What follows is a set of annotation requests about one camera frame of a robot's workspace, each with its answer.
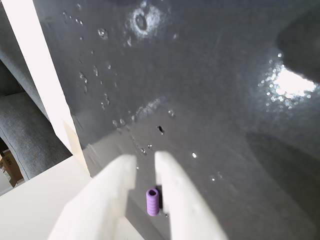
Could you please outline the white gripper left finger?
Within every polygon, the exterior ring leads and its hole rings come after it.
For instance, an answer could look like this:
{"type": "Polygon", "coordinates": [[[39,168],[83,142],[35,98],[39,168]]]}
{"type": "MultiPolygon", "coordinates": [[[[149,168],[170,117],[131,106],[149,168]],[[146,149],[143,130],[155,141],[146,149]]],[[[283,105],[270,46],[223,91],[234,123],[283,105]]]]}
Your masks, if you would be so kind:
{"type": "Polygon", "coordinates": [[[125,217],[129,191],[135,188],[137,158],[112,160],[63,208],[50,240],[138,240],[125,217]]]}

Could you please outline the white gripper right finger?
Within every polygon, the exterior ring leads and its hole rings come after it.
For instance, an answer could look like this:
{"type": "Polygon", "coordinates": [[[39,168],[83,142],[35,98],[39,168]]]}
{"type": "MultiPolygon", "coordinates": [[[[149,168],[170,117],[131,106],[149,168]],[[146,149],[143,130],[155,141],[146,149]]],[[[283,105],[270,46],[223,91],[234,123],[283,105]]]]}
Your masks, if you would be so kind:
{"type": "Polygon", "coordinates": [[[155,180],[161,185],[163,212],[172,240],[227,240],[218,219],[184,171],[167,151],[154,154],[155,180]]]}

